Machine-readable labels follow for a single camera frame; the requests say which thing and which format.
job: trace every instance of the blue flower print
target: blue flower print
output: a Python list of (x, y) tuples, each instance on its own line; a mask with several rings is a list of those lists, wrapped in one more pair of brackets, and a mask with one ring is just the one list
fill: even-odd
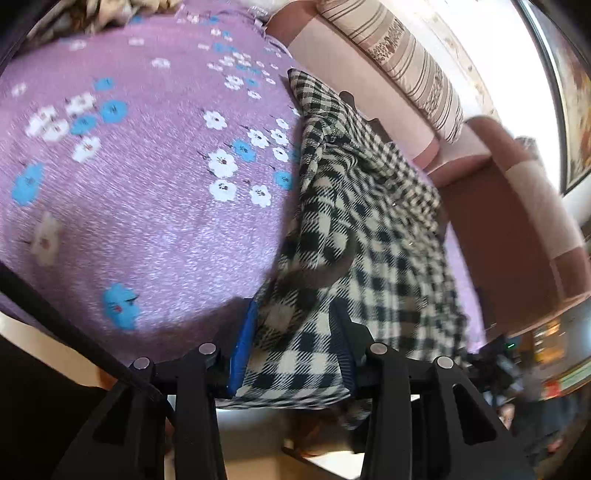
[(84, 135), (94, 127), (96, 127), (96, 118), (92, 115), (82, 115), (74, 120), (72, 128), (70, 128), (70, 133), (72, 135)]
[(111, 90), (115, 86), (115, 81), (110, 77), (105, 77), (95, 81), (95, 90), (97, 92), (104, 92), (105, 90)]
[(232, 144), (232, 149), (234, 150), (234, 153), (240, 156), (240, 158), (242, 158), (244, 161), (255, 161), (256, 153), (246, 142), (242, 140), (234, 140), (234, 143)]
[(39, 187), (43, 180), (43, 163), (29, 165), (21, 173), (12, 188), (12, 198), (21, 206), (33, 202), (39, 194)]
[(291, 173), (288, 171), (276, 171), (273, 180), (284, 190), (291, 190)]
[(105, 313), (117, 327), (123, 330), (135, 328), (139, 307), (135, 304), (138, 296), (121, 283), (113, 283), (103, 294)]
[(127, 103), (109, 100), (100, 108), (100, 115), (106, 124), (118, 124), (127, 116)]

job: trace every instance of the purple bedspread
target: purple bedspread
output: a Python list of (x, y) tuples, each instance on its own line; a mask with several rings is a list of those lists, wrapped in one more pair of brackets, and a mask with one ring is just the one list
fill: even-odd
[(193, 3), (0, 78), (1, 258), (124, 362), (241, 315), (296, 201), (295, 63), (243, 10)]

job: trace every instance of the black and white plaid fabric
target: black and white plaid fabric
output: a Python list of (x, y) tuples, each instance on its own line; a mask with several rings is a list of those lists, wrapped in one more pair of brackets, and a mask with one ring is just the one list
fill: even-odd
[(322, 82), (296, 69), (289, 80), (304, 116), (300, 204), (278, 277), (335, 262), (351, 234), (356, 257), (328, 288), (266, 286), (243, 386), (222, 407), (324, 408), (348, 397), (329, 330), (335, 297), (376, 341), (410, 358), (455, 357), (464, 344), (465, 317), (436, 235), (437, 190)]

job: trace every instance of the floral pattern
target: floral pattern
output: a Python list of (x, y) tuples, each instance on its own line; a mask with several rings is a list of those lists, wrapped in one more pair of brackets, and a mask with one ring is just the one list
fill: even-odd
[(276, 118), (275, 122), (277, 123), (277, 125), (279, 127), (281, 127), (283, 130), (287, 130), (290, 126), (287, 124), (287, 122), (285, 120), (283, 120), (282, 118)]
[(210, 112), (209, 110), (203, 115), (205, 120), (205, 126), (207, 128), (214, 128), (215, 130), (222, 130), (228, 125), (226, 119), (222, 117), (218, 112)]
[(25, 129), (28, 137), (36, 137), (43, 132), (46, 125), (49, 124), (57, 116), (57, 110), (53, 105), (40, 108), (29, 119), (29, 126)]
[(80, 143), (74, 147), (72, 160), (77, 161), (78, 163), (84, 163), (89, 158), (94, 157), (99, 149), (99, 137), (82, 137)]
[(56, 263), (60, 249), (60, 228), (60, 223), (50, 212), (44, 212), (41, 221), (35, 225), (31, 254), (40, 267), (50, 267)]
[(14, 182), (12, 199), (21, 207), (35, 201), (43, 181), (43, 163), (29, 165)]
[(152, 67), (157, 69), (169, 69), (170, 68), (170, 61), (167, 59), (156, 58), (151, 62)]
[(225, 56), (224, 58), (219, 60), (219, 63), (225, 65), (226, 67), (233, 67), (234, 59), (232, 57)]
[(103, 305), (108, 318), (123, 330), (133, 330), (140, 309), (135, 304), (138, 296), (121, 283), (112, 284), (103, 295)]
[(72, 135), (84, 135), (96, 127), (96, 118), (92, 115), (82, 115), (74, 120), (70, 133)]
[(20, 97), (23, 93), (27, 91), (27, 84), (26, 83), (17, 83), (12, 89), (10, 90), (10, 94), (13, 97)]
[(276, 171), (273, 174), (273, 181), (284, 190), (291, 190), (291, 173), (288, 171)]
[(100, 116), (106, 124), (118, 124), (127, 116), (127, 103), (109, 100), (100, 108)]
[(277, 142), (279, 145), (287, 145), (289, 142), (287, 141), (287, 137), (285, 136), (285, 133), (283, 133), (281, 130), (279, 129), (274, 129), (271, 130), (271, 138), (273, 140), (275, 140), (275, 142)]
[(287, 152), (283, 150), (281, 147), (273, 147), (273, 155), (275, 155), (275, 158), (277, 160), (282, 162), (287, 162), (287, 160), (289, 160)]
[(84, 40), (70, 42), (70, 51), (82, 50), (83, 48), (86, 48), (86, 42)]
[(61, 140), (70, 130), (68, 120), (55, 120), (45, 127), (42, 139), (46, 142)]
[(234, 153), (240, 156), (245, 162), (254, 162), (256, 159), (255, 151), (243, 140), (234, 140), (232, 149), (234, 150)]
[(208, 155), (211, 160), (207, 166), (216, 177), (220, 179), (229, 178), (238, 170), (238, 165), (234, 162), (234, 157), (225, 150), (218, 148), (215, 152), (210, 152)]
[(266, 148), (269, 146), (268, 138), (258, 130), (251, 129), (248, 132), (248, 138), (251, 139), (251, 144), (258, 148)]
[(265, 208), (271, 204), (271, 194), (266, 185), (254, 185), (249, 193), (251, 202), (255, 205)]
[(76, 95), (70, 98), (66, 103), (66, 113), (69, 116), (81, 115), (87, 110), (95, 107), (96, 98), (90, 93), (85, 92), (82, 95)]
[(232, 202), (236, 199), (236, 185), (227, 180), (216, 180), (209, 186), (209, 193), (218, 202)]

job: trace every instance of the striped cushion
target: striped cushion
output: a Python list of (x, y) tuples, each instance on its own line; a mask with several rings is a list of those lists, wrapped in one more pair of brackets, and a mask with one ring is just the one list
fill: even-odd
[(321, 0), (317, 9), (406, 93), (441, 139), (458, 139), (463, 112), (457, 93), (437, 62), (386, 7), (378, 0)]

